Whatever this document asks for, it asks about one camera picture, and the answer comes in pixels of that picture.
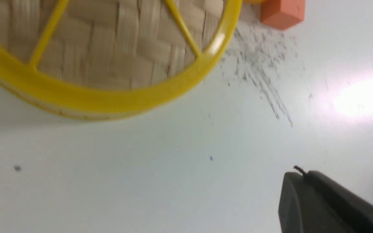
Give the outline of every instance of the metal tip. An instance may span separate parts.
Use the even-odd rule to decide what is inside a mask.
[[[293,168],[299,171],[303,176],[307,175],[307,173],[299,166],[294,166]]]

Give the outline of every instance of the yellow spoke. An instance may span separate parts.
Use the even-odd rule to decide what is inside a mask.
[[[202,51],[199,48],[197,42],[195,41],[194,36],[189,31],[187,24],[182,19],[182,15],[179,12],[178,8],[176,7],[175,3],[173,2],[173,0],[166,0],[166,4],[168,5],[170,11],[172,12],[172,15],[175,18],[176,22],[178,23],[178,26],[181,28],[181,31],[184,33],[184,36],[186,37],[186,40],[191,46],[192,51],[194,51],[195,53],[195,56],[199,58],[202,54]]]
[[[41,57],[43,56],[44,51],[46,50],[47,45],[49,44],[50,38],[53,35],[58,22],[61,19],[65,9],[67,8],[68,2],[70,0],[59,0],[56,8],[54,9],[53,14],[51,15],[49,22],[44,28],[43,34],[41,35],[40,40],[37,43],[37,46],[34,49],[34,53],[31,56],[29,65],[33,68],[36,68],[38,62],[40,62]]]

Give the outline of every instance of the dark specks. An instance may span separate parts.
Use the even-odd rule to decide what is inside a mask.
[[[16,172],[20,172],[20,171],[22,170],[22,168],[21,168],[19,165],[15,165],[15,166],[14,166],[14,170],[15,170]]]

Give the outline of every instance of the orange eraser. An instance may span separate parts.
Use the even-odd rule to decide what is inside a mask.
[[[286,30],[305,20],[306,0],[269,0],[263,3],[261,22]]]

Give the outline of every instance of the woven basket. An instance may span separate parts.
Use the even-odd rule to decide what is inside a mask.
[[[182,76],[203,51],[218,52],[208,46],[225,6],[224,0],[0,0],[0,48],[41,77],[82,90],[145,92]],[[4,79],[0,82],[45,109],[74,117],[143,112],[140,107],[102,112],[41,103],[38,96],[30,98]],[[154,107],[143,105],[145,110]]]

